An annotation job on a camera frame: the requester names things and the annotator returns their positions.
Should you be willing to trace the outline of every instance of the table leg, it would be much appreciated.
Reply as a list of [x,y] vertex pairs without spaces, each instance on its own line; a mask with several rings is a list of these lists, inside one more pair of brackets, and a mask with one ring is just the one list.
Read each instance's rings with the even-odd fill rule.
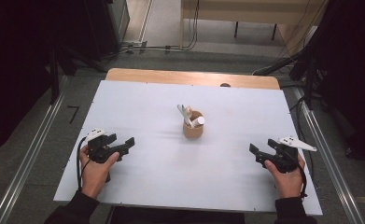
[[184,37],[184,0],[181,0],[181,19],[179,25],[179,48],[183,48],[183,37]]
[[277,30],[277,24],[274,26],[273,29],[273,35],[272,35],[272,40],[274,40],[274,36],[275,36],[275,31]]
[[235,23],[234,38],[237,37],[237,31],[238,31],[238,21]]

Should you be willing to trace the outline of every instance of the black cable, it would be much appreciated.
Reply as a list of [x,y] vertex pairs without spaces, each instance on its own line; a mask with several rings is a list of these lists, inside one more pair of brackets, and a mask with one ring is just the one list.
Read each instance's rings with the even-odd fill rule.
[[107,60],[107,62],[105,62],[105,63],[101,63],[101,64],[100,64],[100,66],[108,65],[110,62],[112,62],[112,61],[115,59],[115,57],[116,57],[117,55],[118,55],[118,54],[117,54],[117,53],[115,53],[114,55],[112,55],[111,57],[109,57],[109,59]]
[[[315,14],[315,16],[314,16],[314,18],[313,18],[313,20],[310,22],[310,26],[312,26],[312,24],[314,23],[314,20],[316,19],[316,16],[318,15],[318,13],[319,13],[319,11],[321,10],[321,8],[324,6],[324,3],[325,3],[325,0],[324,1],[322,1],[322,3],[321,3],[321,6],[319,7],[319,9],[316,11],[316,14]],[[305,40],[305,38],[307,38],[307,36],[305,36],[303,39],[301,39],[298,43],[296,43],[291,49],[294,49],[294,48],[296,48],[298,45],[300,45],[301,44],[301,42],[303,41],[303,40]],[[277,61],[279,61],[281,58],[279,58],[279,55],[280,54],[278,54],[278,57],[277,57],[277,59],[275,59],[275,61],[277,62]]]
[[83,137],[82,140],[80,140],[79,145],[77,146],[77,189],[79,191],[82,191],[82,183],[81,183],[81,173],[80,173],[80,149],[82,146],[82,143],[86,140],[86,137]]
[[[302,112],[302,103],[303,103],[303,101],[300,101],[299,103],[297,103],[297,108],[296,108],[296,120],[298,123],[298,138],[301,139],[301,135],[302,135],[303,141],[307,142],[304,132],[302,130],[301,122],[300,122],[300,114]],[[314,177],[315,177],[314,161],[313,161],[313,157],[312,157],[310,151],[308,151],[308,155],[310,158],[310,165],[311,165],[311,178],[313,179],[313,182],[316,184],[316,182],[314,181]]]
[[[307,8],[308,8],[308,5],[310,5],[310,1],[311,1],[311,0],[308,0],[307,5],[306,5],[306,7],[305,7],[305,9],[304,9],[303,16],[302,16],[302,17],[301,17],[301,19],[298,21],[298,24],[296,24],[295,28],[293,28],[292,33],[291,33],[291,35],[290,35],[289,39],[287,40],[287,42],[285,42],[285,46],[289,43],[290,39],[293,37],[293,33],[296,31],[296,29],[298,28],[299,24],[300,24],[300,23],[301,23],[301,21],[303,20],[303,18],[306,16],[306,14],[307,14]],[[282,49],[282,50],[281,50],[281,52],[278,54],[277,59],[275,60],[275,62],[274,62],[274,63],[276,63],[276,62],[279,60],[279,58],[280,58],[280,56],[281,56],[282,51],[284,51],[284,49]]]
[[[199,20],[199,10],[200,10],[200,0],[197,0],[196,9],[194,12],[194,18],[193,18],[193,38],[191,39],[190,43],[186,47],[182,47],[182,50],[191,50],[196,46],[197,43],[197,22]],[[171,49],[180,49],[179,46],[170,46]]]
[[296,103],[293,107],[291,107],[289,109],[289,111],[293,110],[304,98],[302,97],[301,99],[298,100],[298,103]]
[[[294,33],[295,32],[295,30],[297,29],[297,27],[299,26],[299,23],[302,21],[302,19],[305,17],[305,14],[306,14],[306,12],[307,12],[307,7],[308,7],[308,5],[309,5],[309,3],[310,3],[310,1],[311,0],[309,0],[308,2],[307,2],[307,5],[306,5],[306,8],[305,8],[305,11],[304,11],[304,14],[303,14],[303,16],[301,17],[301,19],[299,20],[299,22],[298,22],[298,24],[295,26],[295,28],[293,29],[293,31],[292,31],[292,33]],[[313,17],[313,20],[310,22],[310,26],[312,26],[312,24],[314,23],[314,21],[316,20],[316,16],[318,15],[318,13],[319,13],[319,11],[322,9],[322,7],[324,6],[324,3],[325,3],[326,1],[324,0],[324,1],[322,1],[322,4],[321,4],[321,6],[319,7],[319,9],[316,11],[316,14],[315,14],[315,16]],[[304,38],[302,38],[300,41],[298,41],[298,43],[296,43],[293,47],[291,47],[291,49],[294,49],[294,48],[296,48],[298,45],[300,45],[301,44],[301,42],[303,41],[303,40],[305,40],[305,38],[307,38],[307,36],[305,36]],[[264,69],[264,68],[267,68],[267,67],[271,67],[273,64],[275,64],[275,63],[277,63],[278,61],[280,61],[280,60],[282,60],[283,59],[283,57],[284,57],[284,55],[286,55],[286,54],[288,54],[288,51],[286,51],[283,55],[281,55],[282,54],[282,52],[284,51],[284,49],[286,48],[286,46],[287,46],[287,43],[289,42],[289,40],[287,41],[287,42],[285,42],[286,44],[285,44],[285,46],[283,47],[283,49],[281,49],[281,51],[280,51],[280,53],[278,54],[278,56],[275,58],[275,60],[274,60],[274,62],[273,63],[271,63],[271,65],[268,65],[268,66],[265,66],[265,67],[263,67],[263,68],[261,68],[261,69]]]
[[86,164],[84,164],[83,169],[82,169],[82,173],[80,174],[80,181],[81,181],[81,178],[82,178],[82,176],[83,176],[84,169],[86,169],[86,166],[89,164],[89,162],[90,162],[90,161],[91,161],[91,159],[89,159],[89,160],[86,162]]

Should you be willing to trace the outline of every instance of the wooden table edge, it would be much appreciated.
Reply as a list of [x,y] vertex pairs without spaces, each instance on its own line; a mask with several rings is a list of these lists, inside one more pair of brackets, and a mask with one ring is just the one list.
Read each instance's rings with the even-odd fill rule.
[[278,80],[275,77],[209,72],[112,68],[108,71],[105,80],[201,86],[220,86],[227,83],[234,88],[280,90]]

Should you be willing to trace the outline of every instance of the metal rail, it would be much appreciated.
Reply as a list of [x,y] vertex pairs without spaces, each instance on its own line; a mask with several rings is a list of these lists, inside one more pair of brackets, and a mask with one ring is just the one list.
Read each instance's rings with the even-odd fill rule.
[[[298,99],[301,99],[304,95],[302,90],[294,88],[295,94]],[[319,124],[316,121],[314,111],[310,111],[306,104],[302,104],[303,114],[307,120],[308,126],[310,127],[311,133],[316,141],[318,151],[321,153],[321,157],[325,162],[325,165],[330,174],[330,179],[336,189],[339,199],[344,207],[344,211],[347,214],[350,223],[363,224],[365,223],[362,214],[360,213],[357,203],[343,177],[342,171],[339,168],[337,161],[334,159],[333,154],[330,151],[330,147],[325,139],[324,134],[319,128]]]
[[65,96],[65,89],[69,84],[69,77],[64,76],[61,81],[61,91],[58,99],[51,105],[46,113],[45,117],[40,124],[39,129],[36,132],[34,140],[32,141],[28,151],[26,152],[24,159],[22,160],[17,173],[14,175],[12,181],[7,187],[5,195],[0,202],[0,224],[7,223],[7,219],[21,193],[22,187],[30,174],[31,168],[34,165],[40,148],[49,132],[49,128],[57,115],[63,98]]

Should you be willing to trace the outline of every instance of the cable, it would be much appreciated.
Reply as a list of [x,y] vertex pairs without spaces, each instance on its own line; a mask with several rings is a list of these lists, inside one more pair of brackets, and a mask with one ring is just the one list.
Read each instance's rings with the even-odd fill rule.
[[[315,21],[315,19],[316,19],[316,16],[318,15],[318,13],[319,13],[319,11],[322,9],[322,7],[324,6],[324,3],[325,3],[325,0],[324,1],[322,1],[322,3],[321,3],[321,6],[319,7],[319,9],[316,11],[316,14],[315,14],[315,16],[314,16],[314,18],[313,18],[313,20],[310,22],[310,25],[309,26],[312,26],[313,25],[313,23],[314,23],[314,21]],[[307,38],[307,36],[309,36],[310,34],[311,34],[311,32],[312,32],[312,30],[304,37],[304,38],[302,38],[298,43],[296,43],[294,46],[292,46],[291,47],[291,49],[294,49],[294,48],[296,48],[298,45],[300,45],[301,44],[301,42],[303,41],[303,40],[305,40],[306,38]],[[283,47],[283,49],[281,50],[281,52],[278,54],[278,57],[277,57],[277,59],[275,60],[275,62],[277,62],[278,60],[280,60],[282,57],[284,57],[284,55],[286,55],[287,53],[288,53],[288,51],[287,52],[285,52],[281,57],[280,57],[280,54],[282,53],[282,51],[284,51],[284,48],[286,47],[286,45],[287,45],[287,43],[285,44],[285,46]]]
[[87,162],[86,162],[86,164],[84,164],[84,166],[83,166],[83,168],[82,168],[82,173],[80,174],[80,180],[81,180],[81,178],[82,178],[82,176],[83,176],[83,172],[84,172],[84,169],[86,169],[86,166],[89,164],[89,162],[91,161],[91,159],[89,159]]
[[180,50],[191,50],[196,46],[197,43],[197,20],[199,19],[199,10],[200,10],[200,0],[197,0],[196,9],[194,12],[194,18],[193,18],[193,38],[191,39],[190,43],[187,46],[183,46],[182,49],[179,46],[170,46],[171,49],[180,49]]
[[[295,104],[290,110],[292,110],[294,107],[297,106],[296,108],[296,120],[298,123],[298,138],[301,139],[301,135],[302,135],[302,139],[304,142],[307,142],[304,132],[302,130],[302,126],[301,126],[301,122],[300,122],[300,114],[302,112],[302,103],[303,103],[303,99],[304,96],[298,100],[298,103]],[[315,178],[315,168],[314,168],[314,161],[313,161],[313,156],[311,155],[311,152],[308,151],[308,155],[309,155],[309,159],[310,159],[310,164],[311,164],[311,178],[313,179],[314,184],[318,187],[318,184],[314,181]]]
[[157,48],[157,47],[146,47],[146,48],[130,48],[130,49],[123,49],[119,52],[119,54],[121,53],[125,53],[125,52],[128,52],[130,50],[160,50],[160,51],[171,51],[171,52],[183,52],[183,51],[186,51],[185,49],[166,49],[165,47],[164,48]]
[[79,157],[79,155],[80,155],[80,149],[81,149],[81,146],[82,146],[82,143],[84,142],[84,140],[86,140],[86,137],[83,137],[80,140],[79,145],[77,146],[77,189],[79,191],[82,191],[81,175],[83,174],[83,171],[82,171],[82,173],[80,173],[80,157]]
[[[296,116],[297,116],[297,120],[298,120],[298,138],[300,138],[300,132],[302,132],[302,128],[301,128],[301,124],[299,122],[299,114],[300,114],[300,110],[302,108],[302,103],[303,103],[303,100],[304,100],[304,96],[302,98],[300,98],[298,100],[298,103],[296,103],[289,111],[291,111],[293,108],[296,107]],[[287,154],[287,156],[292,159],[293,161],[295,161],[287,152],[283,151],[283,153]],[[307,186],[307,177],[304,173],[304,170],[302,169],[301,165],[295,161],[295,163],[298,165],[298,168],[301,172],[301,175],[302,175],[302,182],[303,182],[303,188],[302,188],[302,192],[301,192],[301,198],[304,198],[304,197],[307,197],[307,195],[305,194],[305,189],[306,189],[306,186]],[[313,169],[314,169],[314,164],[313,164],[313,161],[311,161],[311,164],[312,164],[312,173],[313,173]]]
[[[306,12],[307,12],[307,8],[308,8],[308,5],[310,4],[310,1],[311,0],[309,0],[308,2],[307,2],[307,5],[306,5],[306,8],[305,8],[305,10],[304,10],[304,14],[303,14],[303,16],[301,17],[301,19],[299,20],[299,22],[298,22],[298,24],[295,26],[295,28],[293,29],[293,31],[292,31],[292,33],[294,33],[295,32],[295,30],[297,29],[297,27],[299,26],[299,23],[302,21],[302,19],[305,17],[305,14],[306,14]],[[313,20],[310,22],[310,25],[309,26],[312,26],[313,25],[313,23],[314,23],[314,21],[316,20],[316,16],[318,15],[318,13],[319,13],[319,11],[321,11],[321,9],[323,8],[323,6],[324,6],[324,3],[325,3],[325,0],[323,0],[322,1],[322,3],[321,3],[321,6],[319,7],[319,9],[316,11],[316,14],[315,14],[315,16],[313,17]],[[294,49],[294,48],[296,48],[298,45],[300,45],[301,44],[301,42],[303,41],[303,40],[305,40],[306,38],[307,38],[307,36],[309,36],[309,34],[311,34],[311,32],[312,31],[310,31],[304,38],[302,38],[298,43],[296,43],[293,47],[291,47],[291,49]],[[288,51],[286,51],[283,55],[281,55],[281,53],[284,51],[284,49],[287,47],[287,43],[289,42],[289,40],[286,42],[286,44],[284,45],[284,47],[281,49],[281,51],[280,51],[280,53],[278,54],[278,56],[276,57],[276,59],[272,62],[272,64],[275,64],[275,63],[277,63],[279,60],[281,60],[281,59],[283,59],[283,57],[286,55],[286,54],[288,54]]]
[[[190,10],[190,12],[191,12],[191,0],[189,0],[189,10]],[[191,24],[191,17],[189,17],[189,36],[190,36],[190,34],[191,34],[191,27],[190,27],[190,24]]]

